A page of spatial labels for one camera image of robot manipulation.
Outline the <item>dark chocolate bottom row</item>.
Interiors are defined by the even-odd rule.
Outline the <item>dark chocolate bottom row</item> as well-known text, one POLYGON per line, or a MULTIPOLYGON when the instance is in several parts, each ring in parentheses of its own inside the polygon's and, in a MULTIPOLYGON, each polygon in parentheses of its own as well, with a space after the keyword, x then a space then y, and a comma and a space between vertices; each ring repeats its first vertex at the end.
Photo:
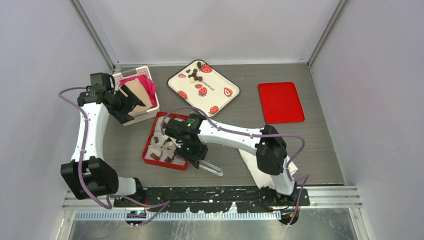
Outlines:
POLYGON ((172 162, 172 160, 173 160, 173 159, 172 159, 171 157, 167 156, 167 157, 165 158, 165 160, 164 160, 164 161, 165 161, 166 163, 171 163, 171 162, 172 162))

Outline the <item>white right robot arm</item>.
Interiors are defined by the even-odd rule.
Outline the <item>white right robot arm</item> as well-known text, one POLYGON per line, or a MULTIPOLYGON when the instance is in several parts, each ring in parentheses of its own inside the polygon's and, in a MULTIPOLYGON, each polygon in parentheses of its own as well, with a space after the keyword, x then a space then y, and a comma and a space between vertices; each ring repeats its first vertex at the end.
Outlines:
POLYGON ((192 113, 185 121, 169 119, 163 133, 177 141, 179 146, 175 154, 195 168, 205 160, 208 143, 245 151, 254 156, 261 172, 271 176, 281 204, 288 206, 297 199, 296 183, 287 169, 287 143, 271 125, 242 128, 192 113))

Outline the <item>red box lid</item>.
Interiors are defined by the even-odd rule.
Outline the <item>red box lid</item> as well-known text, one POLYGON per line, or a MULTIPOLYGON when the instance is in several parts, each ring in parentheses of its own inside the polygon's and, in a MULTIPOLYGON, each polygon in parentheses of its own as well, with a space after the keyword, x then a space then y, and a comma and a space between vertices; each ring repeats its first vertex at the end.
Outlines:
POLYGON ((265 123, 304 122, 305 114, 293 82, 260 83, 257 89, 265 123))

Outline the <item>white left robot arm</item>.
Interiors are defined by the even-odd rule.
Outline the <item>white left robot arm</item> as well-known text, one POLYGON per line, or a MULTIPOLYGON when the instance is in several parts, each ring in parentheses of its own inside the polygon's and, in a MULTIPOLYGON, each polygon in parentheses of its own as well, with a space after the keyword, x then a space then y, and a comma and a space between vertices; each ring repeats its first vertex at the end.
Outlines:
POLYGON ((81 89, 72 102, 60 92, 60 98, 77 108, 80 125, 75 151, 69 163, 62 164, 60 174, 78 200, 99 201, 101 196, 123 198, 133 206, 141 206, 146 193, 136 177, 119 177, 105 162, 103 140, 109 117, 120 124, 134 120, 131 111, 145 104, 127 86, 116 89, 115 78, 108 73, 90 75, 90 85, 81 89))

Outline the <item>metal tongs with grey handle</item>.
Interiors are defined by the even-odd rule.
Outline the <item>metal tongs with grey handle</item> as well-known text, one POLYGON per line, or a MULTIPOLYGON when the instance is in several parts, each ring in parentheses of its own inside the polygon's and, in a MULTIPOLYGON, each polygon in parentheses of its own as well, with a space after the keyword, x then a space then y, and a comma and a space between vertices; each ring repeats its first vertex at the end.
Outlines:
POLYGON ((224 172, 221 168, 204 160, 206 153, 207 152, 188 153, 183 151, 177 153, 177 155, 183 158, 186 162, 189 162, 196 169, 203 169, 209 173, 222 177, 224 172))

